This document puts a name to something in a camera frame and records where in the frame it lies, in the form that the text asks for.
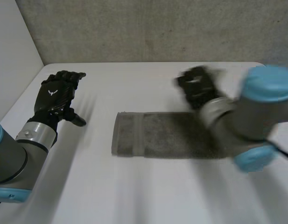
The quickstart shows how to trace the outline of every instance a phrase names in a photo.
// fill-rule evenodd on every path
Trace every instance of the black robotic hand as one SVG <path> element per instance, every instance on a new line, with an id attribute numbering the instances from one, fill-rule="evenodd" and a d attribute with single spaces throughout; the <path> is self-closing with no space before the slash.
<path id="1" fill-rule="evenodd" d="M 219 97 L 210 73 L 203 66 L 191 68 L 176 78 L 192 109 L 198 110 L 208 101 Z"/>
<path id="2" fill-rule="evenodd" d="M 57 123 L 67 120 L 77 126 L 85 126 L 86 121 L 70 108 L 71 101 L 80 79 L 85 73 L 59 71 L 41 83 L 36 103 L 35 115 L 29 121 L 49 125 L 56 131 Z"/>

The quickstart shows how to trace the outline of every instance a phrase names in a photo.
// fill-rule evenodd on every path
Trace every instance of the white wall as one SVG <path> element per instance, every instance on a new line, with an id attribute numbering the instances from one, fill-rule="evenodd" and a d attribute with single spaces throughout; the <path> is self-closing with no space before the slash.
<path id="1" fill-rule="evenodd" d="M 14 0 L 0 0 L 0 121 L 43 67 Z"/>

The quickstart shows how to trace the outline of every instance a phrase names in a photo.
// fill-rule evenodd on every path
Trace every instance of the motion-blurred robot arm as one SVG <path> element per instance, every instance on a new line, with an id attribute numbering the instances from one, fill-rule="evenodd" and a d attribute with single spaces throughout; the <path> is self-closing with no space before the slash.
<path id="1" fill-rule="evenodd" d="M 288 121 L 288 69 L 251 68 L 238 100 L 220 92 L 206 67 L 195 67 L 177 79 L 187 102 L 241 171 L 260 171 L 281 152 L 267 140 L 273 128 Z"/>
<path id="2" fill-rule="evenodd" d="M 85 126 L 70 108 L 85 73 L 60 71 L 41 83 L 34 116 L 14 140 L 0 125 L 0 202 L 24 202 L 31 193 L 50 148 L 57 140 L 57 124 L 67 120 Z"/>

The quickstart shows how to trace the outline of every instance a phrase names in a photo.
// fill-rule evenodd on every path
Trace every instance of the white table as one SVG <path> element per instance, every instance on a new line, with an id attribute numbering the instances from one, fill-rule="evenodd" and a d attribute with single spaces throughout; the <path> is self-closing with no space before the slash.
<path id="1" fill-rule="evenodd" d="M 0 224 L 288 224 L 288 161 L 245 175 L 229 159 L 111 156 L 118 112 L 188 109 L 173 78 L 201 64 L 226 69 L 235 96 L 258 63 L 71 63 L 45 66 L 1 121 L 15 137 L 33 116 L 40 83 L 60 70 L 86 72 L 72 106 L 88 124 L 58 127 L 58 142 L 29 200 L 1 204 Z M 288 151 L 288 124 L 273 136 Z"/>

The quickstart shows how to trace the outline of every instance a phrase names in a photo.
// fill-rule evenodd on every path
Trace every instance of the gray towel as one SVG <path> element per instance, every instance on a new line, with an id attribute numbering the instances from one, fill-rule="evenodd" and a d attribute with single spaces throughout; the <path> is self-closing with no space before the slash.
<path id="1" fill-rule="evenodd" d="M 210 133 L 189 112 L 118 113 L 112 154 L 153 158 L 225 158 Z"/>

